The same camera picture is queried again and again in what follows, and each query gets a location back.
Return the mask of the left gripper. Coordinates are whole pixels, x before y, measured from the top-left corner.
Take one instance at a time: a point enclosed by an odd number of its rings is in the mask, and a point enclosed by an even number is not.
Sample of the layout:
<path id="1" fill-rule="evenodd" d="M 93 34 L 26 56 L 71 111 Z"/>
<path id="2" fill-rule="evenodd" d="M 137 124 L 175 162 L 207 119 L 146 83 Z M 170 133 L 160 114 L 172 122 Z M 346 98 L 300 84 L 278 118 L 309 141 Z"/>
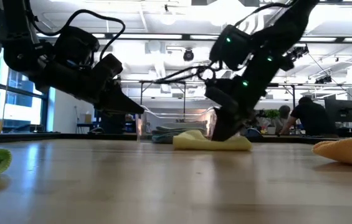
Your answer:
<path id="1" fill-rule="evenodd" d="M 144 109 L 127 97 L 115 80 L 114 59 L 104 58 L 90 70 L 76 70 L 58 62 L 38 60 L 35 71 L 36 89 L 46 92 L 50 87 L 77 99 L 96 105 L 104 113 L 143 114 Z"/>

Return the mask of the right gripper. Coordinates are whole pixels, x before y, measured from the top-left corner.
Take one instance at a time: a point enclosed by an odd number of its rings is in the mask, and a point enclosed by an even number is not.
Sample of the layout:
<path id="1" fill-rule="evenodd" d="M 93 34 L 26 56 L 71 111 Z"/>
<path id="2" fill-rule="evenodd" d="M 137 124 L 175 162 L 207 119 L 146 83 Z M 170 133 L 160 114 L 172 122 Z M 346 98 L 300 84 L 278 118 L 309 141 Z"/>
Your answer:
<path id="1" fill-rule="evenodd" d="M 274 52 L 255 54 L 241 76 L 226 81 L 224 93 L 227 96 L 221 109 L 233 117 L 217 115 L 211 140 L 225 141 L 249 126 L 252 119 L 244 117 L 263 96 L 273 77 L 280 69 L 288 71 L 293 67 L 293 60 L 286 55 Z"/>

